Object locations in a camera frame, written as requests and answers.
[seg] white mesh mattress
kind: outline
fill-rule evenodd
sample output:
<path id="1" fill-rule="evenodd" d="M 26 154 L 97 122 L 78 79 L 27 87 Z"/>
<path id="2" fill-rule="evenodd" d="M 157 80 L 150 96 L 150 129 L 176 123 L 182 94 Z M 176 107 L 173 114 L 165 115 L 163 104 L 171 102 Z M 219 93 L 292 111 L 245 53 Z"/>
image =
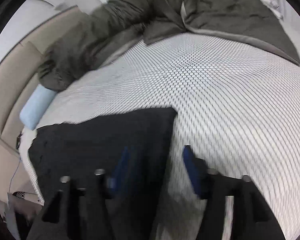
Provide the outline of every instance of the white mesh mattress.
<path id="1" fill-rule="evenodd" d="M 159 204 L 158 239 L 195 239 L 204 201 L 194 195 L 182 149 L 226 176 L 248 174 L 287 240 L 300 234 L 300 67 L 250 45 L 183 33 L 151 46 L 142 41 L 112 64 L 87 73 L 51 103 L 38 127 L 79 123 L 139 108 L 172 106 L 168 185 Z M 40 195 L 24 130 L 20 153 Z M 228 200 L 223 239 L 231 232 Z"/>

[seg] headboard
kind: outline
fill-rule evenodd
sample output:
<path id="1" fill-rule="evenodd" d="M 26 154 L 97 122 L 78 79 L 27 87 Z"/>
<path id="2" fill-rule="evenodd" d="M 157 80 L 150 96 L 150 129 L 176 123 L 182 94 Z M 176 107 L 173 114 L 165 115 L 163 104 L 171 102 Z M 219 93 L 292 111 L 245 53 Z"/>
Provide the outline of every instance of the headboard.
<path id="1" fill-rule="evenodd" d="M 43 22 L 0 62 L 0 144 L 12 154 L 23 129 L 19 113 L 38 85 L 36 69 L 49 45 L 76 25 L 86 14 L 71 7 Z"/>

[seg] mattress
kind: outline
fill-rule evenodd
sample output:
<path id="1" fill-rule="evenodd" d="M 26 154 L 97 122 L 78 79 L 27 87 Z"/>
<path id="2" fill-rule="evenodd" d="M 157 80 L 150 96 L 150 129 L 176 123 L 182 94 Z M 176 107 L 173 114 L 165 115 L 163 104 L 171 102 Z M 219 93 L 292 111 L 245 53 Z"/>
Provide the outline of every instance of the mattress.
<path id="1" fill-rule="evenodd" d="M 182 162 L 190 144 L 210 168 L 248 174 L 287 240 L 300 234 L 300 67 L 248 44 L 183 33 L 150 46 L 140 41 L 113 63 L 59 93 L 37 127 L 99 115 L 172 106 L 169 181 L 158 206 L 158 239 L 195 239 L 205 201 Z M 40 198 L 28 157 L 36 131 L 23 130 L 20 154 Z M 227 199 L 223 239 L 230 239 Z"/>

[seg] black garment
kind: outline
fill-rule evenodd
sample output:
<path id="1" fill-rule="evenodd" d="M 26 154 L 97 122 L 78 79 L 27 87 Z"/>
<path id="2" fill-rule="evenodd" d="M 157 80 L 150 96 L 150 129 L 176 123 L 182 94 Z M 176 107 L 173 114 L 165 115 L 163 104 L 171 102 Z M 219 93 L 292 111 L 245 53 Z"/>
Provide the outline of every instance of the black garment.
<path id="1" fill-rule="evenodd" d="M 116 239 L 149 239 L 175 116 L 172 108 L 152 108 L 39 128 L 29 157 L 46 203 L 58 190 L 61 176 L 70 176 L 77 188 L 86 188 L 96 169 L 112 174 L 128 149 L 124 186 L 106 203 L 110 222 Z M 58 237 L 49 227 L 43 234 L 34 225 L 28 239 Z"/>

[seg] padded headboard panel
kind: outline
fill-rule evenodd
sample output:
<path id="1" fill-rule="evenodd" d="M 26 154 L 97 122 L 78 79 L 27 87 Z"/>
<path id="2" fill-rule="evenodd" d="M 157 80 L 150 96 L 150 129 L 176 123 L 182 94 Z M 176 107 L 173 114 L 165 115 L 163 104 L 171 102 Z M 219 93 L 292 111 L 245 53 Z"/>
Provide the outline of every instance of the padded headboard panel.
<path id="1" fill-rule="evenodd" d="M 0 144 L 17 154 L 23 124 L 19 113 L 38 85 L 36 69 L 44 51 L 86 14 L 77 7 L 45 21 L 24 37 L 0 63 Z"/>

